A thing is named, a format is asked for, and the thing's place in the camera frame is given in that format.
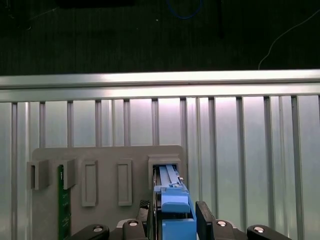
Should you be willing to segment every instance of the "green circuit board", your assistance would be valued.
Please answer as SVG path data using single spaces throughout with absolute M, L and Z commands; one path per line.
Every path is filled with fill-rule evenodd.
M 70 189 L 64 189 L 64 166 L 57 171 L 58 178 L 58 240 L 71 237 L 71 202 Z

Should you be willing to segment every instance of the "white cable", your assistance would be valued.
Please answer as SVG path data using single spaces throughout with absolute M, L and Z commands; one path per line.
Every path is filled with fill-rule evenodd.
M 33 17 L 31 17 L 31 18 L 29 19 L 29 21 L 31 21 L 31 20 L 33 20 L 33 19 L 36 19 L 36 18 L 38 18 L 38 17 L 40 17 L 40 16 L 42 16 L 42 15 L 48 14 L 48 13 L 50 13 L 50 12 L 54 12 L 57 8 L 58 8 L 58 7 L 55 7 L 55 8 L 53 8 L 53 9 L 50 9 L 49 11 L 45 11 L 45 12 L 43 12 L 43 13 L 40 13 L 39 15 L 33 16 Z
M 281 37 L 283 37 L 284 35 L 286 35 L 286 34 L 287 34 L 288 32 L 290 32 L 291 30 L 293 30 L 293 29 L 301 26 L 302 24 L 308 22 L 310 19 L 312 19 L 312 18 L 313 18 L 315 15 L 317 15 L 317 13 L 319 13 L 319 12 L 320 12 L 320 9 L 319 9 L 318 11 L 316 11 L 314 14 L 312 14 L 310 17 L 308 17 L 306 20 L 304 20 L 304 21 L 300 22 L 299 24 L 291 27 L 289 30 L 285 31 L 285 32 L 282 33 L 280 36 L 278 36 L 278 37 L 273 41 L 273 43 L 271 44 L 271 46 L 270 46 L 270 48 L 269 48 L 268 54 L 267 54 L 264 58 L 262 58 L 262 60 L 259 62 L 258 70 L 260 70 L 261 64 L 263 63 L 264 60 L 267 59 L 267 57 L 269 57 L 273 46 L 275 45 L 275 43 L 276 43 Z

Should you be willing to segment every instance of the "blue cable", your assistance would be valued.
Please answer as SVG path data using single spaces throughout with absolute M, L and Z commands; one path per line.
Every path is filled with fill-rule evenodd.
M 200 9 L 201 9 L 201 7 L 202 7 L 202 3 L 203 3 L 203 0 L 200 0 L 199 7 L 198 7 L 197 10 L 195 10 L 195 12 L 192 13 L 191 15 L 189 15 L 189 16 L 180 16 L 180 15 L 178 15 L 178 14 L 175 12 L 175 10 L 172 8 L 172 6 L 171 6 L 171 4 L 170 4 L 170 0 L 166 0 L 166 4 L 168 5 L 168 8 L 169 8 L 170 12 L 171 12 L 174 16 L 176 16 L 177 18 L 179 18 L 179 19 L 190 19 L 190 18 L 194 17 L 194 16 L 200 11 Z

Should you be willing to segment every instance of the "metal slat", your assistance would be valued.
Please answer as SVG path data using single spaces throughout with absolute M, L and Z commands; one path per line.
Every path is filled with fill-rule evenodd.
M 109 87 L 155 84 L 230 84 L 237 83 L 296 83 L 301 80 L 317 82 L 320 70 L 268 70 L 268 71 L 180 71 L 109 74 L 61 74 L 40 76 L 1 76 L 2 89 Z
M 114 146 L 125 145 L 124 101 L 122 99 L 113 101 L 113 144 Z
M 12 104 L 0 103 L 0 239 L 11 240 Z
M 30 161 L 30 103 L 17 104 L 17 239 L 24 240 L 27 236 L 27 162 Z
M 192 201 L 200 200 L 197 99 L 186 99 L 188 186 Z
M 216 97 L 216 157 L 219 218 L 243 229 L 241 216 L 240 155 L 235 97 Z
M 63 148 L 68 145 L 67 102 L 45 103 L 45 147 Z
M 31 240 L 32 191 L 27 189 L 27 162 L 39 148 L 39 102 L 17 104 L 17 239 Z
M 298 96 L 304 238 L 320 239 L 320 120 L 318 96 Z
M 200 199 L 208 206 L 214 205 L 213 185 L 216 184 L 211 156 L 210 122 L 209 122 L 209 99 L 201 97 L 197 99 L 198 114 L 198 149 L 200 165 Z
M 131 146 L 153 144 L 151 99 L 130 100 L 130 143 Z
M 268 165 L 263 97 L 243 98 L 247 225 L 269 225 Z
M 296 240 L 298 235 L 291 97 L 271 97 L 270 109 L 275 229 Z
M 316 95 L 320 83 L 290 84 L 212 84 L 173 86 L 122 86 L 89 88 L 4 89 L 0 90 L 0 102 L 79 101 L 90 99 L 141 99 L 181 97 L 232 97 Z
M 159 144 L 181 145 L 180 98 L 159 98 Z
M 114 145 L 113 138 L 113 102 L 112 100 L 101 101 L 101 138 L 102 146 L 110 147 Z
M 74 147 L 96 146 L 96 102 L 73 102 L 73 145 Z

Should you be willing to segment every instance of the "aluminum profile panel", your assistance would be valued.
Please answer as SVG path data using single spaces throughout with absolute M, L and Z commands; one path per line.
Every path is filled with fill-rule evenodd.
M 188 187 L 193 202 L 200 200 L 197 99 L 186 99 Z
M 68 146 L 67 102 L 47 101 L 45 103 L 45 147 L 64 148 Z
M 113 101 L 101 101 L 101 141 L 103 147 L 114 145 Z
M 124 101 L 117 99 L 113 101 L 113 145 L 125 145 L 125 117 Z
M 317 95 L 320 83 L 212 84 L 88 88 L 0 89 L 0 102 L 44 102 L 180 97 Z
M 214 206 L 216 193 L 214 190 L 213 157 L 211 155 L 210 138 L 210 111 L 209 99 L 200 97 L 197 99 L 197 128 L 198 128 L 198 155 L 199 155 L 199 178 L 200 178 L 200 199 L 208 206 Z
M 151 99 L 131 99 L 129 103 L 130 145 L 152 145 L 153 129 Z
M 0 239 L 11 239 L 12 104 L 0 103 Z
M 268 71 L 185 71 L 112 74 L 61 74 L 38 76 L 1 76 L 1 89 L 110 87 L 156 84 L 232 84 L 232 83 L 309 83 L 319 82 L 320 70 Z
M 243 131 L 247 227 L 269 225 L 269 187 L 263 97 L 244 97 Z
M 298 132 L 302 191 L 303 236 L 320 238 L 320 114 L 318 96 L 298 96 Z
M 50 141 L 69 147 L 182 145 L 188 157 L 191 197 L 210 202 L 215 216 L 241 229 L 267 224 L 293 240 L 319 239 L 315 156 L 319 155 L 320 71 L 41 78 L 44 82 L 51 78 L 52 85 L 46 87 L 38 76 L 0 77 L 0 102 L 9 102 L 0 105 L 11 109 L 11 102 L 19 102 L 18 173 L 25 169 L 28 152 L 48 147 Z M 50 136 L 47 127 L 58 124 L 48 122 L 55 111 L 63 127 L 61 134 Z M 2 121 L 0 129 L 8 131 Z M 138 129 L 147 135 L 140 136 Z M 10 159 L 15 155 L 11 149 L 8 154 Z M 23 177 L 17 175 L 16 180 L 17 223 L 9 225 L 17 228 L 18 240 L 30 236 L 32 217 Z
M 271 97 L 270 109 L 275 212 L 274 228 L 292 239 L 298 239 L 291 97 Z
M 27 162 L 32 152 L 40 146 L 40 104 L 17 104 L 17 239 L 31 239 L 31 196 L 27 189 Z
M 96 146 L 96 102 L 73 102 L 73 146 Z
M 180 98 L 160 98 L 159 105 L 159 144 L 181 145 L 181 104 Z
M 216 97 L 216 162 L 218 189 L 218 217 L 232 221 L 244 230 L 241 198 L 240 136 L 238 130 L 237 100 L 235 97 Z

